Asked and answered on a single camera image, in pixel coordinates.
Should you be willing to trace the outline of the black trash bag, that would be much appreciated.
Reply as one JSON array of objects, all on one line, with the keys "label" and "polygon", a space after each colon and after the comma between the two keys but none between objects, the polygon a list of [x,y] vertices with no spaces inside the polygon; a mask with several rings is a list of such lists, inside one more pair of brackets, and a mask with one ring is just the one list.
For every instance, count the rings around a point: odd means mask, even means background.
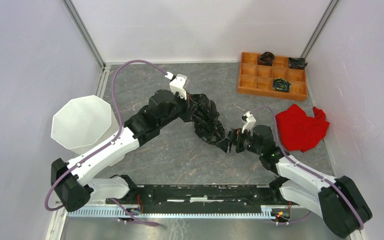
[{"label": "black trash bag", "polygon": [[216,145],[225,138],[225,128],[213,100],[205,94],[187,94],[187,122],[193,122],[195,134],[205,143]]}]

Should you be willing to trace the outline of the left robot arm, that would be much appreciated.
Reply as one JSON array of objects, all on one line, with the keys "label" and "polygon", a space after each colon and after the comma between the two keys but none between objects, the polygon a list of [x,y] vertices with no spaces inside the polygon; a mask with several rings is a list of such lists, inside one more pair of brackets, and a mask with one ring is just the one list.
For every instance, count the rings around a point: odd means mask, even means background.
[{"label": "left robot arm", "polygon": [[195,134],[210,145],[225,138],[215,103],[205,94],[187,94],[186,99],[161,89],[150,97],[148,104],[131,116],[121,130],[93,149],[64,162],[58,158],[51,164],[51,189],[67,212],[74,212],[91,201],[107,199],[133,203],[137,190],[121,176],[113,180],[97,179],[104,168],[121,160],[150,140],[176,119],[194,124]]}]

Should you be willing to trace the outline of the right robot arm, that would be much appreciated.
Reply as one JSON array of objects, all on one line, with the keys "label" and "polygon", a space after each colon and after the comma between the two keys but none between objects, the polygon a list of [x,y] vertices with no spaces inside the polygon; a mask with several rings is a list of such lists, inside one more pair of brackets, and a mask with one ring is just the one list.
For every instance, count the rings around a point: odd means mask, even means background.
[{"label": "right robot arm", "polygon": [[306,208],[340,238],[362,230],[372,219],[369,205],[350,177],[334,177],[303,164],[275,143],[270,127],[233,128],[225,142],[227,153],[254,153],[266,170],[278,176],[270,183],[268,191],[273,203],[287,201]]}]

